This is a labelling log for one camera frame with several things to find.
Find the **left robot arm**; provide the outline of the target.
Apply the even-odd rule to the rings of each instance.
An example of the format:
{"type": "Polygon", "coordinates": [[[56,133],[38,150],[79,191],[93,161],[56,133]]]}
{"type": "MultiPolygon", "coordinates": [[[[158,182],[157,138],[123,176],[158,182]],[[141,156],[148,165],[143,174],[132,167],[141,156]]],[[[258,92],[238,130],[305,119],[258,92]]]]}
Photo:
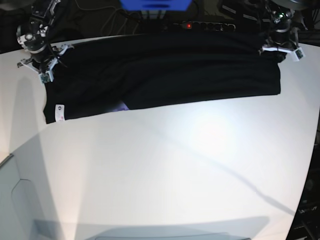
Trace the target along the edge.
{"type": "Polygon", "coordinates": [[[281,58],[289,55],[293,62],[299,62],[305,54],[299,46],[299,28],[293,25],[295,10],[272,3],[270,0],[265,0],[264,6],[270,21],[268,29],[264,32],[265,44],[258,52],[276,52],[281,58]]]}

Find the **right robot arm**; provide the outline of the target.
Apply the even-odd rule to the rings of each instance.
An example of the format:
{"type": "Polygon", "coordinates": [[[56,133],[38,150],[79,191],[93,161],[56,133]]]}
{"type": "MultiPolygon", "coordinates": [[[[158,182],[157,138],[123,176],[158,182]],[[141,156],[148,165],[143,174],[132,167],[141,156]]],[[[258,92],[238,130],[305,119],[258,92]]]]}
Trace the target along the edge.
{"type": "Polygon", "coordinates": [[[17,67],[27,67],[36,72],[44,84],[54,81],[54,67],[64,65],[61,58],[72,44],[60,47],[49,42],[49,31],[56,21],[57,6],[60,0],[36,0],[31,5],[31,15],[27,23],[19,25],[16,31],[17,42],[29,53],[17,63],[17,67]]]}

